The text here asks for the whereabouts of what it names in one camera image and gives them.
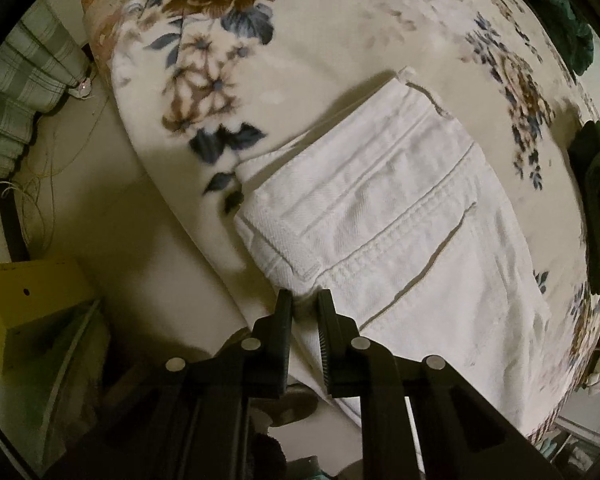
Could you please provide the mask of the dark green fleece blanket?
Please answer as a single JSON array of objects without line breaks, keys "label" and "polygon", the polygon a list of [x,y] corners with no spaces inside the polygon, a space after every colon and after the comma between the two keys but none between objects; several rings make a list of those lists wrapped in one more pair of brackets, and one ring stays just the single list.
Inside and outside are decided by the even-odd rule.
[{"label": "dark green fleece blanket", "polygon": [[594,61],[594,40],[590,25],[570,0],[547,0],[550,24],[547,31],[568,70],[582,76]]}]

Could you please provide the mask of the white pants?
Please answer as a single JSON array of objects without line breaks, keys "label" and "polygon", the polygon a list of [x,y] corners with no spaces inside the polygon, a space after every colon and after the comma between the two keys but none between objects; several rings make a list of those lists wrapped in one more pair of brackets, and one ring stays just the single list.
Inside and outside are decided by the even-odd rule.
[{"label": "white pants", "polygon": [[539,425],[550,309],[478,143],[397,74],[367,98],[237,168],[235,229],[270,283],[336,310],[396,356],[445,358],[523,434]]}]

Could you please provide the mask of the floral bed blanket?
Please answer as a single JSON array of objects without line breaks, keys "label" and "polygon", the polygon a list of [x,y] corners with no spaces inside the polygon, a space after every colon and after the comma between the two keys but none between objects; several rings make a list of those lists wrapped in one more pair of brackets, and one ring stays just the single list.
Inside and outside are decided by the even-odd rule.
[{"label": "floral bed blanket", "polygon": [[253,323],[272,288],[230,217],[237,165],[324,125],[403,67],[440,96],[504,186],[550,309],[524,432],[539,441],[598,336],[566,152],[596,108],[524,0],[82,0],[96,64],[163,199]]}]

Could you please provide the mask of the green striped curtain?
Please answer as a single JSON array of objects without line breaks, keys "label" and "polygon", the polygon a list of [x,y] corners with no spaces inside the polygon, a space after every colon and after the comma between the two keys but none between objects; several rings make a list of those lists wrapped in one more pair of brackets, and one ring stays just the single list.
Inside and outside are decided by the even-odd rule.
[{"label": "green striped curtain", "polygon": [[36,0],[0,47],[0,179],[34,138],[36,118],[90,73],[90,61],[46,0]]}]

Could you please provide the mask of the yellow box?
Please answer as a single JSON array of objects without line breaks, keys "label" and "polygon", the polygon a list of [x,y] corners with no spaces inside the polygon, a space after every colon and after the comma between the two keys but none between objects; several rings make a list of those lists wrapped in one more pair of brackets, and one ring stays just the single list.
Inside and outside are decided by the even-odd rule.
[{"label": "yellow box", "polygon": [[0,374],[45,353],[96,298],[76,260],[0,263]]}]

